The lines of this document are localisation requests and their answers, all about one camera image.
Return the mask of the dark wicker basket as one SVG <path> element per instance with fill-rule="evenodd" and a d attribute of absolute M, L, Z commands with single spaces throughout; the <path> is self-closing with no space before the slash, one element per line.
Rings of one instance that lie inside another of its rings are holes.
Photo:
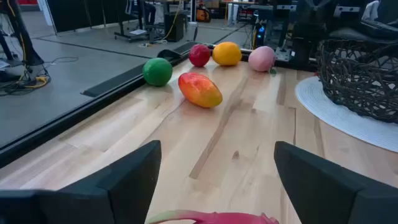
<path fill-rule="evenodd" d="M 398 40 L 323 40 L 316 60 L 323 92 L 332 102 L 398 124 Z"/>

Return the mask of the computer with blue light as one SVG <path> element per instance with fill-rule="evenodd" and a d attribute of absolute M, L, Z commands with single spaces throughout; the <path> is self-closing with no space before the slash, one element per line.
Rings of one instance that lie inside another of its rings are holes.
<path fill-rule="evenodd" d="M 264 39 L 266 34 L 266 28 L 263 24 L 257 23 L 254 26 L 252 48 L 256 49 L 258 47 L 264 46 Z"/>

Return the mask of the black computer tower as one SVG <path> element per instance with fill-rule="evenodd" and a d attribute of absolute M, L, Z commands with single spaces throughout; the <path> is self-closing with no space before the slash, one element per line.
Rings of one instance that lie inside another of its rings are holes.
<path fill-rule="evenodd" d="M 170 12 L 164 15 L 167 42 L 178 42 L 184 37 L 185 14 Z"/>

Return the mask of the white round woven placemat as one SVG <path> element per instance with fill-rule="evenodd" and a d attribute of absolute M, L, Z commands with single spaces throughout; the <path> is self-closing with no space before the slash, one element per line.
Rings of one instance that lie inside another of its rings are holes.
<path fill-rule="evenodd" d="M 326 124 L 374 146 L 398 152 L 398 124 L 359 116 L 345 106 L 334 104 L 324 94 L 318 77 L 299 81 L 295 95 L 309 112 Z"/>

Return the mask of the black table edge rail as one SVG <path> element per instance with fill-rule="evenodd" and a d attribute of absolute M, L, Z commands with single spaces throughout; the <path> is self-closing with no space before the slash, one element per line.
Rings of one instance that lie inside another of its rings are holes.
<path fill-rule="evenodd" d="M 166 58 L 173 66 L 177 66 L 178 64 L 187 60 L 188 47 L 193 47 L 194 44 L 196 43 L 189 42 L 175 50 L 161 50 L 157 56 Z M 275 66 L 294 70 L 302 70 L 306 72 L 315 72 L 317 70 L 315 66 L 315 59 L 310 58 L 311 57 L 307 57 L 306 63 L 295 63 L 292 61 L 284 62 L 281 59 L 277 59 Z M 143 66 L 144 64 L 138 65 L 127 72 L 122 73 L 122 76 L 127 76 L 123 82 L 119 82 L 119 84 L 113 88 L 108 88 L 107 91 L 97 92 L 98 94 L 89 95 L 93 98 L 87 103 L 83 103 L 82 105 L 77 106 L 75 109 L 72 109 L 71 111 L 66 112 L 65 114 L 49 121 L 48 123 L 45 123 L 28 134 L 11 141 L 11 143 L 1 146 L 0 169 L 144 85 L 145 81 L 142 76 Z"/>

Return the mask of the pink peach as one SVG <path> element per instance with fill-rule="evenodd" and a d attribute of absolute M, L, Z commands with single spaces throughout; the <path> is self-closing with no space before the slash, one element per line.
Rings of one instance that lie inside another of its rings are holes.
<path fill-rule="evenodd" d="M 250 53 L 248 63 L 255 71 L 269 72 L 274 65 L 275 59 L 275 51 L 268 46 L 262 46 Z"/>

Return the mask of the green lime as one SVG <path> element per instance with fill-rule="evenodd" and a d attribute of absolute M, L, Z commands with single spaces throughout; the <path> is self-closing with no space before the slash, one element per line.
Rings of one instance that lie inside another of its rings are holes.
<path fill-rule="evenodd" d="M 152 58 L 143 67 L 144 80 L 152 86 L 164 86 L 172 77 L 173 67 L 164 58 Z"/>

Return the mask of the orange bag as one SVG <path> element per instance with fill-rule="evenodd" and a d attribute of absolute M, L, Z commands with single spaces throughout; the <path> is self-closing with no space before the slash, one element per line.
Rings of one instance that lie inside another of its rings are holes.
<path fill-rule="evenodd" d="M 196 10 L 197 22 L 211 22 L 210 12 L 207 8 L 197 8 Z"/>

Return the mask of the black partition panels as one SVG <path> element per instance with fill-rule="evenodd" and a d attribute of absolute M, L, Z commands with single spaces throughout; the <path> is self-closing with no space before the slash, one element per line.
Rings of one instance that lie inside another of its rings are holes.
<path fill-rule="evenodd" d="M 137 19 L 127 0 L 46 0 L 57 33 Z"/>

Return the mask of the black tripod stand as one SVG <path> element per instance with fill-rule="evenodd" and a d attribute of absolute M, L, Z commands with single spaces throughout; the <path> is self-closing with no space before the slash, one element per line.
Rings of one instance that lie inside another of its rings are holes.
<path fill-rule="evenodd" d="M 28 66 L 42 65 L 44 61 L 34 50 L 29 33 L 21 16 L 21 10 L 16 0 L 0 0 L 0 13 L 6 14 L 14 31 L 14 37 L 22 49 L 22 61 Z"/>

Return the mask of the dark red apple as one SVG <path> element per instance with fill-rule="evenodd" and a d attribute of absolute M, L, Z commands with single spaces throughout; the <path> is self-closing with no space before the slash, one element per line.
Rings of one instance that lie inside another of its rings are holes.
<path fill-rule="evenodd" d="M 203 44 L 194 45 L 189 52 L 188 59 L 195 67 L 204 67 L 211 57 L 210 49 Z"/>

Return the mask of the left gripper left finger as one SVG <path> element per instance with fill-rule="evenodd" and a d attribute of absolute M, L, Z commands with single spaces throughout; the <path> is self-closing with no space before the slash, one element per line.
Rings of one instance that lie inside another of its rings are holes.
<path fill-rule="evenodd" d="M 161 158 L 153 140 L 60 190 L 0 190 L 0 224 L 144 224 Z"/>

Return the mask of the red yellow mango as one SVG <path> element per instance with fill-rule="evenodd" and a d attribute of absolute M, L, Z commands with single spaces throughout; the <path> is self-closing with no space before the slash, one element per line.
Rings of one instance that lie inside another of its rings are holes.
<path fill-rule="evenodd" d="M 183 73 L 178 78 L 183 96 L 194 105 L 213 108 L 223 101 L 218 87 L 207 77 L 196 72 Z"/>

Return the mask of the orange fruit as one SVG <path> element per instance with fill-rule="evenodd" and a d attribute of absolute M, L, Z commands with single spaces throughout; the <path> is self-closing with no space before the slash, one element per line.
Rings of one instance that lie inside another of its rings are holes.
<path fill-rule="evenodd" d="M 212 58 L 218 65 L 235 66 L 241 61 L 242 53 L 234 42 L 222 42 L 214 47 Z"/>

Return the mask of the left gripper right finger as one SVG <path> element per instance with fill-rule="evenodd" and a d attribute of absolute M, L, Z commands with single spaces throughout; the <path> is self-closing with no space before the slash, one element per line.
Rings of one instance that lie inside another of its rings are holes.
<path fill-rule="evenodd" d="M 302 224 L 398 224 L 398 189 L 284 141 L 274 161 Z"/>

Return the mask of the rolling equipment cart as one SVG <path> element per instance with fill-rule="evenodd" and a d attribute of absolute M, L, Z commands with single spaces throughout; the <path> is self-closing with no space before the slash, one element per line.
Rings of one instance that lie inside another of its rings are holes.
<path fill-rule="evenodd" d="M 150 43 L 161 40 L 162 34 L 159 33 L 161 24 L 156 24 L 157 9 L 153 4 L 146 3 L 145 0 L 126 0 L 124 13 L 137 19 L 138 23 L 136 28 L 124 28 L 124 22 L 121 14 L 119 13 L 120 7 L 116 8 L 118 13 L 118 26 L 119 32 L 114 33 L 114 39 L 122 37 L 129 43 L 138 40 L 148 40 Z"/>

